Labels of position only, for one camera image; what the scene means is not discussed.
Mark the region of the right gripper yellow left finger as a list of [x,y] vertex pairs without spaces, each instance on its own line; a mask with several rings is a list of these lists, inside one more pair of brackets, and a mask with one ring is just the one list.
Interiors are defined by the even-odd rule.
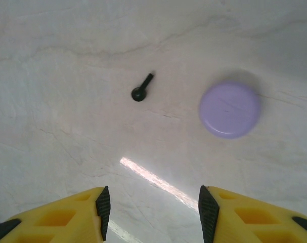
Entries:
[[96,187],[12,216],[0,243],[104,243],[109,217],[109,189]]

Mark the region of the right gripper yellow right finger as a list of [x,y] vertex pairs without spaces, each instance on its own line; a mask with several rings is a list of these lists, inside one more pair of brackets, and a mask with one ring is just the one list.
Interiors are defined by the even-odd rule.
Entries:
[[198,211],[204,243],[307,243],[307,216],[202,185]]

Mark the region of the purple round earbud charging case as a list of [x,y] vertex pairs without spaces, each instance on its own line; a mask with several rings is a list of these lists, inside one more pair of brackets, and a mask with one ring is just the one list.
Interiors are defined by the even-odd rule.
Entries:
[[226,139],[242,137],[256,126],[261,101],[251,86],[231,80],[216,84],[203,94],[199,118],[213,135]]

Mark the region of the small black screw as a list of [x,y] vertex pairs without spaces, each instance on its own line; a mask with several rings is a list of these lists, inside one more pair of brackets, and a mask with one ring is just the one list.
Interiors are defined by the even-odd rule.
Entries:
[[142,84],[132,90],[131,97],[134,101],[141,102],[146,98],[147,96],[146,88],[149,85],[149,83],[153,80],[154,76],[155,76],[154,72],[149,73],[145,78],[145,80],[142,82]]

